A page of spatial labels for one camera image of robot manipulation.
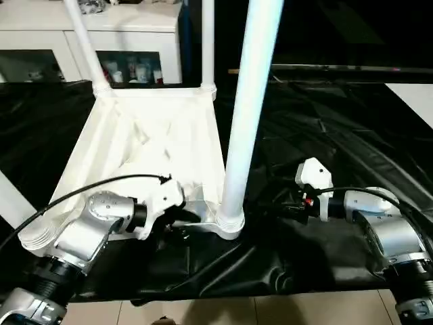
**black cable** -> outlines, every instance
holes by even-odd
[[[336,192],[336,191],[364,192],[364,193],[378,196],[388,201],[392,205],[394,205],[396,208],[398,208],[401,211],[402,215],[406,217],[407,221],[411,224],[413,229],[420,235],[421,240],[424,243],[430,258],[433,259],[433,246],[429,241],[429,237],[433,237],[433,224],[426,215],[424,215],[419,209],[414,207],[412,204],[405,202],[404,200],[401,199],[399,199],[399,201],[401,202],[399,203],[382,192],[370,190],[368,188],[357,188],[353,186],[341,186],[341,187],[334,187],[334,188],[325,188],[322,190],[315,190],[314,194],[320,195],[322,193]],[[416,212],[419,216],[421,216],[421,218],[418,218],[413,213],[410,213],[410,211],[408,211],[404,205],[408,206],[412,211]]]
[[[32,223],[34,220],[36,220],[38,217],[43,215],[45,212],[47,212],[52,207],[56,206],[57,204],[68,200],[70,197],[83,193],[87,190],[90,190],[92,188],[96,188],[97,186],[104,185],[107,183],[111,183],[113,181],[119,181],[121,179],[127,179],[127,178],[136,178],[136,177],[145,177],[145,178],[156,178],[161,181],[161,183],[165,183],[166,181],[170,180],[169,177],[164,176],[158,176],[158,175],[152,175],[152,174],[131,174],[131,175],[122,175],[112,178],[103,179],[102,181],[97,181],[95,183],[83,186],[82,188],[79,188],[75,191],[72,191],[71,193],[68,193],[66,195],[63,195],[59,197],[58,199],[54,200],[53,202],[49,203],[45,208],[42,208],[41,210],[37,211],[34,215],[32,215],[30,218],[28,218],[26,221],[21,223],[1,244],[0,244],[0,251],[1,249],[15,236],[17,236],[21,230],[23,230],[25,227],[27,227],[30,223]]]

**cabinet door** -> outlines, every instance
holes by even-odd
[[[65,32],[65,35],[81,75],[84,79],[90,79],[89,68],[75,32]],[[139,70],[152,71],[147,76],[149,83],[154,83],[158,79],[158,76],[153,74],[158,68],[162,71],[163,83],[182,82],[179,40],[176,33],[91,31],[89,35],[106,76],[114,84],[122,80],[118,83],[119,87],[128,87],[131,80],[140,79],[135,72],[138,64],[142,64]]]
[[[3,82],[81,80],[61,31],[0,31]]]

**shelf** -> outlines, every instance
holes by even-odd
[[[181,3],[110,5],[83,16],[87,30],[175,33]],[[0,30],[74,30],[62,1],[5,0],[0,4]]]

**table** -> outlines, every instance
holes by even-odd
[[[10,85],[0,91],[3,107],[9,109],[2,110],[8,113],[1,115],[1,125],[9,129],[1,129],[1,139],[10,142],[14,137],[13,145],[2,153],[0,169],[13,175],[15,185],[40,208],[60,177],[67,148],[72,150],[94,99],[89,83],[55,89],[16,87],[23,88]],[[56,96],[47,97],[49,92]],[[18,94],[23,96],[19,101]],[[234,84],[228,83],[219,88],[214,102],[223,155],[234,95]],[[79,109],[66,110],[71,115],[65,118],[56,107],[69,103]],[[34,117],[18,127],[22,121],[18,117],[25,112]],[[55,127],[39,131],[38,116]],[[32,146],[24,146],[28,138],[23,135],[34,137]],[[433,130],[384,84],[269,85],[242,235],[225,241],[196,233],[184,240],[172,232],[145,242],[110,242],[74,301],[133,300],[139,305],[153,300],[385,288],[378,261],[356,225],[335,219],[329,223],[312,219],[302,225],[287,219],[281,203],[290,202],[297,189],[290,178],[298,163],[316,156],[333,173],[335,186],[386,187],[431,214],[433,166],[424,153],[432,141]],[[65,147],[63,156],[53,152],[60,144]],[[29,159],[38,163],[37,172],[27,168]],[[51,168],[44,167],[48,161]],[[14,261],[0,270],[5,294],[25,281],[35,258],[17,242],[0,257]]]

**cabinet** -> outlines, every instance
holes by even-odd
[[[109,5],[83,16],[111,81],[128,87],[140,64],[150,83],[182,82],[178,17],[181,4]],[[115,62],[115,69],[105,63]],[[90,79],[89,67],[61,1],[4,0],[0,4],[0,81]]]

